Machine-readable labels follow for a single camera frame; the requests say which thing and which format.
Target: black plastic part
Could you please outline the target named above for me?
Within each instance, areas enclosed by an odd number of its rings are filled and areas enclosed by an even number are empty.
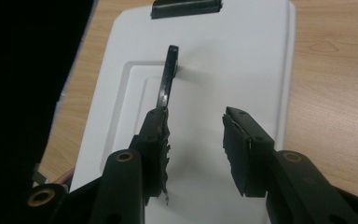
[[[176,75],[178,64],[179,48],[170,45],[168,47],[167,59],[165,60],[164,72],[159,86],[158,100],[156,107],[168,106],[171,94],[173,78]]]
[[[0,223],[64,223],[67,213],[62,205],[66,196],[67,188],[63,185],[37,186],[15,203]]]
[[[279,151],[268,167],[271,181],[267,209],[272,223],[358,224],[358,215],[304,155]],[[284,216],[279,215],[282,205]]]
[[[138,135],[131,141],[130,148],[142,155],[145,199],[158,197],[161,191],[167,194],[166,167],[170,146],[170,130],[167,124],[168,108],[158,107],[149,111]]]
[[[343,189],[335,188],[339,195],[347,202],[351,209],[358,214],[358,196],[353,195]]]
[[[274,141],[246,112],[227,107],[223,116],[223,148],[231,164],[234,182],[243,196],[265,197],[266,160],[274,152]]]
[[[89,223],[145,223],[142,158],[120,150],[106,162]]]
[[[88,223],[100,183],[99,177],[68,194],[65,200],[67,223]]]
[[[222,0],[156,0],[152,6],[152,19],[216,13]]]

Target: white plastic board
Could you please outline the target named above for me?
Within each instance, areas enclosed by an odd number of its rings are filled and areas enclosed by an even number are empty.
[[[146,223],[265,223],[265,199],[242,198],[223,149],[226,106],[249,112],[282,149],[296,13],[285,0],[230,0],[219,13],[151,20],[124,11],[109,36],[71,190],[101,176],[156,106],[169,45],[179,47],[168,126],[170,203]]]

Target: wooden surface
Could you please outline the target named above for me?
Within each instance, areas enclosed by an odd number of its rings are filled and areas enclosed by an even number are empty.
[[[53,181],[76,165],[114,19],[152,0],[100,0],[39,171]],[[296,0],[296,57],[285,148],[358,195],[358,0]]]

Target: white plastic tray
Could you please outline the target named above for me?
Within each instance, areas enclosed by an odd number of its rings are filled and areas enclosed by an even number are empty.
[[[226,106],[249,112],[282,149],[295,43],[284,0],[225,1],[219,13],[150,20],[124,11],[103,58],[71,190],[101,176],[156,106],[169,45],[179,47],[168,126],[170,203],[152,198],[146,223],[265,223],[264,199],[242,198],[222,147]]]

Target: white tray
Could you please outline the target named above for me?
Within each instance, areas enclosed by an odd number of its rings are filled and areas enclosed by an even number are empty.
[[[223,149],[226,106],[249,112],[283,146],[295,44],[285,0],[225,1],[219,13],[150,20],[124,11],[103,58],[71,190],[101,176],[156,106],[169,45],[179,47],[168,126],[170,203],[152,198],[146,223],[265,223],[264,199],[242,198]]]

